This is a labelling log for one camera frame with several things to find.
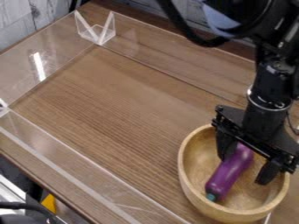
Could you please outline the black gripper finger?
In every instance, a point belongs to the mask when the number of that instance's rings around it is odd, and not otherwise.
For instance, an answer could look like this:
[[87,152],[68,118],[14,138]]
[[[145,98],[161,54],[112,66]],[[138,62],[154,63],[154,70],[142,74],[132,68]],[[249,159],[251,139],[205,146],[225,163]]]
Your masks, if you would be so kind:
[[237,138],[221,130],[217,131],[217,146],[218,155],[222,161],[225,161],[235,152],[238,145]]
[[255,182],[259,185],[266,186],[275,179],[278,173],[281,172],[281,168],[282,164],[278,159],[267,161],[261,168]]

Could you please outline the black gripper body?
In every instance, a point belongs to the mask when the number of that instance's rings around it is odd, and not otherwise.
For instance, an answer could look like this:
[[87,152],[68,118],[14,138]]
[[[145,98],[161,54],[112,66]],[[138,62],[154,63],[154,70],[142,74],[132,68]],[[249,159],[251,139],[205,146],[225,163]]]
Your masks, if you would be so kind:
[[211,125],[237,138],[267,161],[278,159],[281,172],[295,173],[299,166],[299,144],[286,130],[294,97],[278,90],[251,87],[245,109],[226,105],[215,108]]

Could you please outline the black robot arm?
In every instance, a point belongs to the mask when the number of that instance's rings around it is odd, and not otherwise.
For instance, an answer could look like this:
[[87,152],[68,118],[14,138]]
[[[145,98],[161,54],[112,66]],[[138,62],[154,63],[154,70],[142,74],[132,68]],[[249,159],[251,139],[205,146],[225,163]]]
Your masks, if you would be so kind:
[[189,26],[173,0],[157,0],[183,36],[203,47],[249,38],[257,46],[257,78],[247,108],[219,105],[213,126],[218,154],[227,159],[237,143],[266,158],[261,185],[299,166],[299,144],[286,131],[290,108],[299,101],[299,0],[199,0],[217,37],[205,39]]

